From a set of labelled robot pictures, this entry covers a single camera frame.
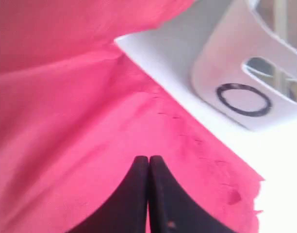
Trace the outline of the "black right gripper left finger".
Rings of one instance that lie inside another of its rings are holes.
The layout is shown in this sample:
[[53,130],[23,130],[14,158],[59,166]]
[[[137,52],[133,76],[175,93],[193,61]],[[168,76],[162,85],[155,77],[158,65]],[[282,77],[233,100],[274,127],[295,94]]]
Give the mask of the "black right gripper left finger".
[[72,233],[144,233],[147,218],[149,160],[135,157],[112,195]]

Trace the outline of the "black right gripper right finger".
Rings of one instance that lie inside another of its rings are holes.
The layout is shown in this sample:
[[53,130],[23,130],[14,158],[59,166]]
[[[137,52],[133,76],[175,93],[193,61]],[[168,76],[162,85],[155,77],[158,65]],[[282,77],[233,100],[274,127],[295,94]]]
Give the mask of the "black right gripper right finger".
[[232,233],[184,191],[161,156],[149,159],[148,212],[152,233]]

